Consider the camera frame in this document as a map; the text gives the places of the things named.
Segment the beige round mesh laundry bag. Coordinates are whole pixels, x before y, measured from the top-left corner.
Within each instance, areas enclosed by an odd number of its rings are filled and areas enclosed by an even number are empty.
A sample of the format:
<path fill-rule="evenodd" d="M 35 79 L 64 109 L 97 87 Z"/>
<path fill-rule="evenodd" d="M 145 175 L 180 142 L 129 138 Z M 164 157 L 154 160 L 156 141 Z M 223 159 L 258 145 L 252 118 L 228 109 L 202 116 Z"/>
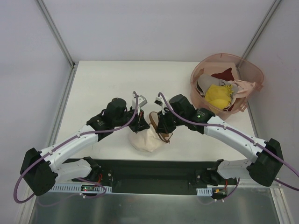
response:
<path fill-rule="evenodd" d="M 145 129 L 138 133 L 130 133 L 128 139 L 130 144 L 138 151 L 149 152 L 157 150 L 161 146 L 170 143 L 173 133 L 156 133 L 158 125 L 158 113 L 149 113 L 146 121 L 149 122 L 149 129 Z"/>

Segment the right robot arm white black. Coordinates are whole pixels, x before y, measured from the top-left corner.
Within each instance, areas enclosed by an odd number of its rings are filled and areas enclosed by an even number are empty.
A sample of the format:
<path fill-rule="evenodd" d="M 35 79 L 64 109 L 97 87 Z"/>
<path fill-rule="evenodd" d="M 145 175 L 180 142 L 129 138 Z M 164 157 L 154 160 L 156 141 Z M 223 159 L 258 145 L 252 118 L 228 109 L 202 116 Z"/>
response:
<path fill-rule="evenodd" d="M 161 106 L 157 133 L 170 134 L 177 127 L 186 126 L 191 131 L 221 141 L 245 156 L 244 160 L 217 160 L 214 167 L 207 168 L 200 174 L 202 182 L 217 186 L 230 178 L 251 178 L 265 187 L 273 184 L 283 165 L 282 150 L 277 140 L 265 141 L 244 134 L 210 110 L 195 109 L 181 94 L 166 100 L 163 94 L 159 93 L 155 103 Z"/>

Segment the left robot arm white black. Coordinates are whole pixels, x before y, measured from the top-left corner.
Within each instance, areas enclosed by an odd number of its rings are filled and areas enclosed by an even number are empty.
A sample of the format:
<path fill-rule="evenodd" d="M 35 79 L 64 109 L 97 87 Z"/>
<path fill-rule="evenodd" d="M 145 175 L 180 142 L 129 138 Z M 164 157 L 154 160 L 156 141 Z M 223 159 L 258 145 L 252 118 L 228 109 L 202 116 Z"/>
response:
<path fill-rule="evenodd" d="M 35 196 L 47 193 L 52 187 L 63 181 L 84 178 L 90 182 L 99 180 L 100 167 L 91 157 L 76 162 L 66 160 L 111 135 L 116 130 L 129 127 L 137 133 L 150 126 L 145 121 L 144 111 L 147 104 L 144 96 L 135 96 L 132 105 L 122 98 L 114 98 L 99 114 L 90 118 L 73 136 L 63 142 L 37 151 L 35 148 L 25 153 L 20 170 L 22 179 L 31 188 Z"/>

